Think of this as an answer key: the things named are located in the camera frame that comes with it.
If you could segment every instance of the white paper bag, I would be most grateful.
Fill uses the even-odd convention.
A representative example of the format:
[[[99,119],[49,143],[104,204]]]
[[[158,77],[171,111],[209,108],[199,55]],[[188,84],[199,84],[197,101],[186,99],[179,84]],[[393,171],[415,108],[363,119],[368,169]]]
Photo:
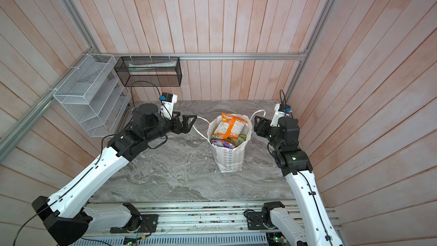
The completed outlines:
[[[252,122],[250,120],[257,112],[260,111],[264,111],[264,110],[258,110],[254,112],[254,114],[250,119],[246,115],[229,114],[247,121],[247,124],[244,125],[242,131],[240,132],[240,135],[246,135],[246,140],[241,145],[237,146],[234,149],[229,149],[229,148],[220,147],[211,144],[211,140],[210,140],[211,135],[214,133],[216,128],[219,126],[220,122],[222,122],[223,120],[221,115],[215,118],[211,123],[209,123],[209,121],[207,121],[204,118],[198,117],[209,123],[206,137],[203,134],[201,134],[194,126],[193,127],[203,138],[205,138],[210,143],[212,155],[214,156],[214,160],[216,161],[217,166],[220,169],[220,172],[241,171],[244,162],[244,151],[246,149],[246,146],[249,144],[251,134],[254,131],[252,128]]]

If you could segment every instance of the wire mesh basket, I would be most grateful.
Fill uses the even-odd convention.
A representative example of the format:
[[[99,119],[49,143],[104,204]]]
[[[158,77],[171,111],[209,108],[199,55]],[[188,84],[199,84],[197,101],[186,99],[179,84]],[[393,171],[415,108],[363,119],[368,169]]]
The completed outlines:
[[[115,71],[124,86],[180,86],[182,80],[178,57],[122,56]]]
[[[114,134],[131,97],[118,78],[107,80],[114,66],[112,55],[91,54],[53,95],[92,137]]]

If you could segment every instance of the wood panel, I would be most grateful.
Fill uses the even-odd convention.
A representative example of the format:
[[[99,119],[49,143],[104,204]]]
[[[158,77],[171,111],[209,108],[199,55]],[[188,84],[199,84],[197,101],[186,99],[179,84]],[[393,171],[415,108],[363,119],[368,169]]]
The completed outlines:
[[[338,0],[288,101],[351,245],[434,242],[436,3]]]
[[[299,52],[325,2],[74,0],[108,53]],[[164,90],[180,100],[278,99],[293,67],[293,61],[187,61],[181,63],[181,87]],[[147,88],[136,92],[138,99],[156,99]]]
[[[61,0],[0,0],[0,21],[4,137],[88,45]],[[33,200],[62,188],[100,153],[100,143],[78,126],[65,111],[49,109],[0,165],[3,244],[12,244],[20,226],[35,214]],[[18,237],[18,245],[25,244],[56,242],[36,217]]]
[[[436,208],[437,201],[433,201],[342,226],[351,245],[433,237]]]

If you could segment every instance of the gray marble surface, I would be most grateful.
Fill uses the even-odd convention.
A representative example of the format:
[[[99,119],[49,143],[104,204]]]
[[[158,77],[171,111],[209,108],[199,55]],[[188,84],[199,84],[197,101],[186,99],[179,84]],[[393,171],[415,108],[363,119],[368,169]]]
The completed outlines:
[[[221,113],[250,117],[258,109],[271,118],[276,101],[179,101],[175,111],[208,120]],[[195,124],[206,134],[208,124]],[[267,152],[267,140],[252,134],[243,170],[221,173],[209,143],[194,129],[188,134],[168,134],[156,150],[145,150],[115,173],[90,199],[92,202],[149,202],[180,200],[283,200],[293,198],[281,171]],[[160,140],[151,142],[150,146]]]

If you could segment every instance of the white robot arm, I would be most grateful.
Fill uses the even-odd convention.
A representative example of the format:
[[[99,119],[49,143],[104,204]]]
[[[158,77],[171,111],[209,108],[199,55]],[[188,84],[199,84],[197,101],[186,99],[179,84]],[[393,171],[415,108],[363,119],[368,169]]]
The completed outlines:
[[[288,214],[279,201],[268,202],[263,207],[266,227],[276,226],[291,245],[341,246],[343,243],[332,227],[315,184],[313,168],[308,156],[298,147],[298,120],[288,117],[290,106],[276,104],[272,120],[255,117],[254,131],[267,138],[275,150],[275,158],[288,184],[293,190],[302,214],[305,230]]]
[[[125,232],[137,232],[140,229],[141,216],[132,204],[124,203],[99,209],[85,205],[115,172],[126,166],[141,151],[150,148],[150,141],[164,136],[167,139],[168,132],[180,134],[190,131],[196,116],[183,115],[183,121],[180,122],[180,113],[173,112],[177,96],[163,93],[161,99],[163,106],[160,113],[153,104],[143,104],[135,108],[132,122],[127,129],[115,135],[99,157],[58,192],[50,197],[40,196],[32,203],[45,227],[60,246],[74,243],[86,232],[113,227],[122,228]],[[277,105],[275,109],[278,113],[275,114],[274,121],[256,116],[255,132],[269,139],[270,145],[275,146],[272,155],[293,190],[301,209],[305,230],[294,221],[280,202],[264,204],[265,224],[278,227],[292,245],[307,243],[311,246],[339,246],[342,244],[341,240],[332,228],[320,199],[308,157],[299,149],[290,151],[297,149],[297,144],[293,141],[298,136],[299,128],[297,127],[297,136],[295,131],[297,122],[287,117],[287,111],[283,112],[283,105]]]

